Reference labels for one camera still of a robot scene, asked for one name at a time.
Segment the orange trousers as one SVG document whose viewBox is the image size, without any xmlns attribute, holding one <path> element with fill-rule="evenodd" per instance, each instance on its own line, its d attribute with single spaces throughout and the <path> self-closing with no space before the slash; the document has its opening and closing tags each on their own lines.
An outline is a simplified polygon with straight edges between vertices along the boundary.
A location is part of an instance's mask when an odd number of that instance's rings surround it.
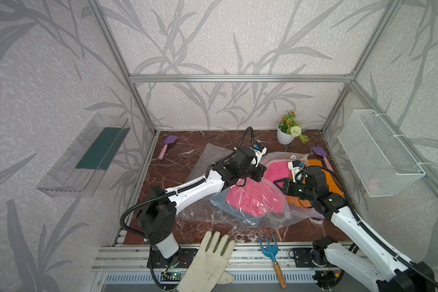
<svg viewBox="0 0 438 292">
<path fill-rule="evenodd" d="M 311 165 L 311 166 L 317 165 L 317 166 L 321 166 L 321 167 L 326 166 L 321 161 L 314 160 L 314 159 L 309 160 L 308 165 Z M 326 175 L 326 181 L 328 184 L 329 191 L 331 191 L 333 193 L 337 193 L 337 194 L 341 195 L 342 197 L 344 197 L 343 191 L 340 189 L 337 182 L 333 179 L 333 176 L 330 173 L 328 173 L 328 171 L 326 171 L 326 170 L 323 170 L 323 172 Z M 286 196 L 286 201 L 289 205 L 292 205 L 296 208 L 311 209 L 311 204 L 307 200 L 299 199 L 296 197 Z"/>
</svg>

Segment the grey-blue garment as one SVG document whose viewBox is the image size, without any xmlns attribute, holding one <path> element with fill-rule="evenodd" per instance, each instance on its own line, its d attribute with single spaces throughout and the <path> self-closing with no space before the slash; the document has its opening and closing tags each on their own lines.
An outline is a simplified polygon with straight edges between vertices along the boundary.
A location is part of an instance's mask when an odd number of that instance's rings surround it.
<svg viewBox="0 0 438 292">
<path fill-rule="evenodd" d="M 220 209 L 225 214 L 231 216 L 239 225 L 256 228 L 264 221 L 263 217 L 253 217 L 252 215 L 231 206 L 227 201 L 229 189 L 223 190 L 209 199 L 209 203 L 215 208 Z"/>
</svg>

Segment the pink garment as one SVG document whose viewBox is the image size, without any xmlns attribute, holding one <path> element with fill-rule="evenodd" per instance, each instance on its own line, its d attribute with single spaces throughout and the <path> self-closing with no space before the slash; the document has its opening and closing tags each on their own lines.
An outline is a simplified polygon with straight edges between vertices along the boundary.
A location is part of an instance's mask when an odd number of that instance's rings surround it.
<svg viewBox="0 0 438 292">
<path fill-rule="evenodd" d="M 290 176 L 291 171 L 286 161 L 271 163 L 267 166 L 261 182 L 248 180 L 243 187 L 231 187 L 226 201 L 253 217 L 264 217 L 269 213 L 287 215 L 286 196 L 274 182 Z"/>
</svg>

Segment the clear plastic vacuum bag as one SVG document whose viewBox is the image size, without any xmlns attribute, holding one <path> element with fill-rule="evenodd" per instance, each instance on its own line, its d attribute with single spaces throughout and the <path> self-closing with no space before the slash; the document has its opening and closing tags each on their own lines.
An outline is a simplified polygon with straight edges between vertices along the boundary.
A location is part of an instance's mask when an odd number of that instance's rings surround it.
<svg viewBox="0 0 438 292">
<path fill-rule="evenodd" d="M 266 172 L 261 182 L 248 179 L 244 186 L 232 186 L 213 193 L 182 210 L 178 218 L 190 221 L 220 223 L 241 228 L 266 226 L 280 229 L 306 219 L 323 219 L 312 207 L 301 206 L 302 199 L 287 197 L 273 184 L 291 177 L 288 163 L 307 162 L 307 155 L 273 152 L 262 158 Z"/>
</svg>

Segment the lilac trousers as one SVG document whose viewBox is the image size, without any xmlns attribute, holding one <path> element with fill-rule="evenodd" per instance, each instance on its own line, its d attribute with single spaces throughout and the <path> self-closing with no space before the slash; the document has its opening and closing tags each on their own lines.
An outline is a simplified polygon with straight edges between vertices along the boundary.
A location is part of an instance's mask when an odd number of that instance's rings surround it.
<svg viewBox="0 0 438 292">
<path fill-rule="evenodd" d="M 310 216 L 312 219 L 318 219 L 318 220 L 323 220 L 325 219 L 325 216 L 323 216 L 320 213 L 314 212 L 313 214 L 311 214 Z"/>
</svg>

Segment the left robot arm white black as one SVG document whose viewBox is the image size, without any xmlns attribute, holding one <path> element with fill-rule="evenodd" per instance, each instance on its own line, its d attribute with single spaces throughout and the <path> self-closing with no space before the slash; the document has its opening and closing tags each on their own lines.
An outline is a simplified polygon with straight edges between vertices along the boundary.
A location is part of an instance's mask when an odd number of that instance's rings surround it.
<svg viewBox="0 0 438 292">
<path fill-rule="evenodd" d="M 242 166 L 233 161 L 211 165 L 207 174 L 170 189 L 153 188 L 140 207 L 138 223 L 150 246 L 165 259 L 180 253 L 173 235 L 176 216 L 204 197 L 219 193 L 238 182 L 261 181 L 266 167 L 263 164 Z"/>
</svg>

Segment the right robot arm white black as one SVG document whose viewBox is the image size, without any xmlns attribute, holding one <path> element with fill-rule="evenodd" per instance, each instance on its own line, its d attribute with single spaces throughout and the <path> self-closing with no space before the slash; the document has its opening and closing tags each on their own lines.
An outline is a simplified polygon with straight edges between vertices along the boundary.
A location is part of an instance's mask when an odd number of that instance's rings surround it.
<svg viewBox="0 0 438 292">
<path fill-rule="evenodd" d="M 329 190 L 327 169 L 318 165 L 288 165 L 292 176 L 281 180 L 282 193 L 308 201 L 312 208 L 342 230 L 368 260 L 330 238 L 314 242 L 318 258 L 335 265 L 372 292 L 435 292 L 438 282 L 424 262 L 415 263 L 395 249 L 338 193 Z"/>
</svg>

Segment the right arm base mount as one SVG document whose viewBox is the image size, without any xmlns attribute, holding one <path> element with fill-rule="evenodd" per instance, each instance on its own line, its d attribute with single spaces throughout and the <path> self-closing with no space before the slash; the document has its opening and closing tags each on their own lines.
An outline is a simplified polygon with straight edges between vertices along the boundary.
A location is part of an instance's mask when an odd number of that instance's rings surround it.
<svg viewBox="0 0 438 292">
<path fill-rule="evenodd" d="M 308 268 L 313 271 L 339 271 L 340 267 L 331 264 L 325 254 L 331 243 L 338 243 L 332 237 L 323 237 L 311 242 L 309 246 L 298 246 L 287 252 L 287 256 L 294 261 L 297 268 Z"/>
</svg>

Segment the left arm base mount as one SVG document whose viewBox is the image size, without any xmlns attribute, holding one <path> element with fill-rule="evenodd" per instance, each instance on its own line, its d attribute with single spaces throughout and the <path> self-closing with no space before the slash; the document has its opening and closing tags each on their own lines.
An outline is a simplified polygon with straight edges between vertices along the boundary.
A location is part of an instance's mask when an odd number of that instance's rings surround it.
<svg viewBox="0 0 438 292">
<path fill-rule="evenodd" d="M 158 250 L 151 249 L 147 267 L 153 269 L 188 268 L 191 266 L 197 252 L 197 248 L 180 248 L 171 258 L 164 258 Z"/>
</svg>

